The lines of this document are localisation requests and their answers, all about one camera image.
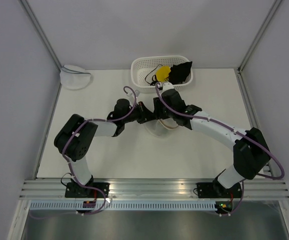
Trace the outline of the white mesh laundry bag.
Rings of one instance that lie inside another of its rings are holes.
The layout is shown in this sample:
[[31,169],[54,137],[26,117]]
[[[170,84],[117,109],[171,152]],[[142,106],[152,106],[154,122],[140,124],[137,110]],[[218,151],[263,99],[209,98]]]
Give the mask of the white mesh laundry bag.
[[180,126],[171,118],[152,120],[144,124],[148,133],[156,138],[167,138]]

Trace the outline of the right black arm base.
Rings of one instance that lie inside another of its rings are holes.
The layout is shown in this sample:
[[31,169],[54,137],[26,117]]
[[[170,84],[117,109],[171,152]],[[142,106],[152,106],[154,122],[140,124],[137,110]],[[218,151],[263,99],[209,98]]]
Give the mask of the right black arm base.
[[197,182],[193,192],[199,199],[235,199],[243,195],[241,184],[235,183],[231,188],[223,187],[216,177],[212,182]]

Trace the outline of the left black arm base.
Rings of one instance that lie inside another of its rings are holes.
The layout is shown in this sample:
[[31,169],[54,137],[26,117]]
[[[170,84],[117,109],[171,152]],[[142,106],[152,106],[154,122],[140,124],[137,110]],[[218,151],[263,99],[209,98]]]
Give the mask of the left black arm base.
[[64,197],[67,199],[103,199],[104,195],[107,198],[110,191],[108,182],[94,182],[93,177],[86,184],[88,188],[78,185],[73,179],[66,184]]

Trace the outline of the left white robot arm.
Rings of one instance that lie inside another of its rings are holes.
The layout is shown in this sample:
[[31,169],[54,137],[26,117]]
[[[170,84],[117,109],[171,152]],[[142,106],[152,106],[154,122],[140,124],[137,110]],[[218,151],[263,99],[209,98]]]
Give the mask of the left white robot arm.
[[54,139],[54,146],[66,160],[76,192],[89,198],[94,192],[93,175],[89,170],[86,154],[95,137],[117,137],[125,124],[144,124],[156,119],[143,102],[130,105],[125,98],[118,99],[107,119],[84,119],[73,114]]

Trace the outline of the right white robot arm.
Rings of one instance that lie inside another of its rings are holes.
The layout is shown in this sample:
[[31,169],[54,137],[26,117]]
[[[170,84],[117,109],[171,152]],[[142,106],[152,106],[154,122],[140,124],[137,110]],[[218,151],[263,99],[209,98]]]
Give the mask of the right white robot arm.
[[218,141],[232,151],[233,163],[213,180],[213,193],[223,198],[235,184],[253,180],[270,160],[269,148],[262,132],[230,126],[212,118],[202,108],[186,104],[175,89],[164,91],[153,99],[156,119],[173,119],[179,126]]

